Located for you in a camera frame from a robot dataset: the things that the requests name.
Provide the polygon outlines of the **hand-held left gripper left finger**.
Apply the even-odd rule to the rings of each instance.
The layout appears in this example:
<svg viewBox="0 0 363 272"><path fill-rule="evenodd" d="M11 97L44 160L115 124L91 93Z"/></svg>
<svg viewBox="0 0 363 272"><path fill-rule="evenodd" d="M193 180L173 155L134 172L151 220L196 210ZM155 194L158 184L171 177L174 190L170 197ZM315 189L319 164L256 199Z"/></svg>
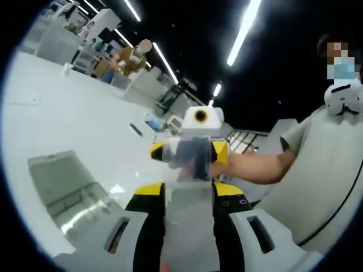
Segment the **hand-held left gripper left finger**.
<svg viewBox="0 0 363 272"><path fill-rule="evenodd" d="M54 263L62 271L159 271L165 211L165 184L144 185L125 209L102 215L75 251Z"/></svg>

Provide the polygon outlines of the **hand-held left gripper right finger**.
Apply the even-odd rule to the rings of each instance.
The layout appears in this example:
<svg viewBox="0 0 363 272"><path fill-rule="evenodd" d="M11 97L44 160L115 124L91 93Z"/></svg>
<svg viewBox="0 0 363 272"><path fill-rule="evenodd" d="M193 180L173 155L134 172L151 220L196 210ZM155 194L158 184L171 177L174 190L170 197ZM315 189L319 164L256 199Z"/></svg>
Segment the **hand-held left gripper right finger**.
<svg viewBox="0 0 363 272"><path fill-rule="evenodd" d="M312 271L323 259L307 252L291 231L262 209L253 209L237 187L214 181L213 233L221 271Z"/></svg>

